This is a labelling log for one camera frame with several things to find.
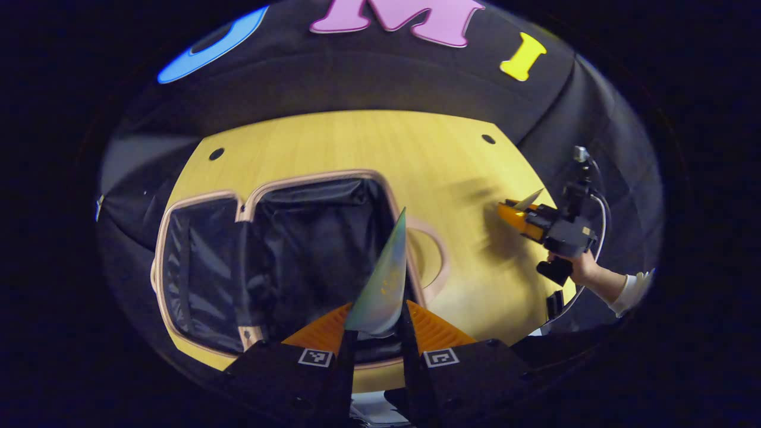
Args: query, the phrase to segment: wooden table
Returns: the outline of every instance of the wooden table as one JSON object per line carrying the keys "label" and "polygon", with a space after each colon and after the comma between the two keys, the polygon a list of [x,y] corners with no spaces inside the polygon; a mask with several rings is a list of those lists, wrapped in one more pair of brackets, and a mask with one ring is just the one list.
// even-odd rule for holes
{"label": "wooden table", "polygon": [[[490,136],[494,144],[482,136]],[[214,160],[209,155],[224,148]],[[316,172],[367,168],[388,180],[399,207],[432,225],[451,255],[451,275],[428,306],[477,340],[513,344],[547,320],[557,289],[536,272],[546,257],[495,214],[505,198],[543,187],[513,143],[492,123],[394,110],[313,113],[268,120],[205,138],[185,165],[167,206],[215,190],[244,200],[259,185]],[[547,192],[536,202],[554,206]],[[410,232],[427,285],[440,266],[423,234]],[[575,288],[563,288],[565,301]],[[404,385],[401,364],[355,372],[354,392]]]}

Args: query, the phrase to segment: black fabric backdrop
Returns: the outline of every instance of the black fabric backdrop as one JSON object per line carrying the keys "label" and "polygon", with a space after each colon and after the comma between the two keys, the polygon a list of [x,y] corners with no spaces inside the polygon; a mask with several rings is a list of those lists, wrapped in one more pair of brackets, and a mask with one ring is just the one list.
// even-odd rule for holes
{"label": "black fabric backdrop", "polygon": [[[119,184],[111,190],[101,184],[103,209],[128,238],[154,247],[162,207],[181,171],[178,165],[203,136],[316,111],[419,110],[497,124],[556,200],[575,176],[573,146],[586,146],[600,165],[603,185],[596,185],[608,193],[618,226],[607,234],[600,263],[623,273],[655,266],[664,212],[654,152],[635,113],[586,60],[544,30],[493,7],[473,15],[466,33],[469,46],[463,49],[421,40],[408,27],[388,33],[377,23],[351,34],[310,33],[309,24],[323,16],[329,3],[276,3],[257,30],[230,52],[178,81],[159,85],[153,78],[131,102],[101,172],[102,182]],[[369,5],[364,13],[373,16]],[[548,52],[525,82],[498,68],[520,45],[521,31],[536,37]],[[188,148],[160,149],[178,142]],[[130,152],[137,171],[119,180],[114,165]],[[587,215],[599,228],[600,210],[591,206]],[[585,291],[552,328],[575,331],[613,321],[605,304]]]}
{"label": "black fabric backdrop", "polygon": [[[113,251],[103,257],[111,261],[101,269],[92,221],[104,146],[142,82],[200,34],[258,6],[25,2],[4,10],[11,60],[5,82],[13,83],[5,91],[8,141],[24,142],[9,145],[6,189],[21,213],[28,211],[8,237],[30,255],[6,271],[12,306],[3,320],[14,346],[4,347],[10,366],[3,410],[11,425],[268,425],[188,382],[186,376],[201,375],[182,369],[189,357],[164,353],[171,343],[147,346],[146,338],[168,342],[163,331],[135,333],[141,325],[128,318],[158,316],[152,292],[103,285],[107,279],[137,284],[147,268],[131,264],[146,267],[152,251],[109,238]],[[737,236],[752,230],[748,186],[740,183],[753,170],[747,161],[755,133],[748,124],[755,123],[750,112],[757,99],[747,62],[754,52],[749,41],[758,40],[752,20],[758,5],[517,1],[508,7],[552,28],[633,103],[661,161],[670,214],[651,296],[533,416],[555,425],[752,426],[761,417],[751,394],[757,347],[745,318],[756,293],[749,265],[741,264],[752,241]],[[708,208],[728,200],[734,201],[729,218],[708,216],[716,213]],[[708,219],[710,228],[701,225]],[[98,227],[125,236],[108,211]],[[117,302],[130,299],[130,306],[144,306],[124,318]]]}

